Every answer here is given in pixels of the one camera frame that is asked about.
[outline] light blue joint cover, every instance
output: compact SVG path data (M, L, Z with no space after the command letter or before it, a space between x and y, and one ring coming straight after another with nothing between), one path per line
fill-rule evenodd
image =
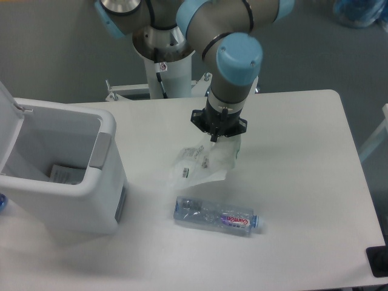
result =
M255 38L236 32L223 39L216 60L219 72L228 82L245 86L259 75L263 49Z
M125 37L125 34L123 34L121 30L116 26L116 24L109 18L108 14L103 9L99 1L95 2L95 8L98 12L99 17L101 18L102 23L104 23L105 28L108 30L110 36L114 37L115 39Z
M210 2L210 0L185 0L178 9L176 13L176 24L184 37L186 37L187 29L194 14L206 2Z
M275 21L285 17L290 14L295 4L295 0L279 0L279 12Z

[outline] water bottle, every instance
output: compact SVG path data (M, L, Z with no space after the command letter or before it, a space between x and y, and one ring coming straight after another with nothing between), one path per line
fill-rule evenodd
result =
M253 209L183 196L176 199L174 219L236 235L248 235L259 224Z
M386 0L336 0L334 15L349 27L362 28L379 18Z
M0 193L0 212L5 208L7 205L8 198Z

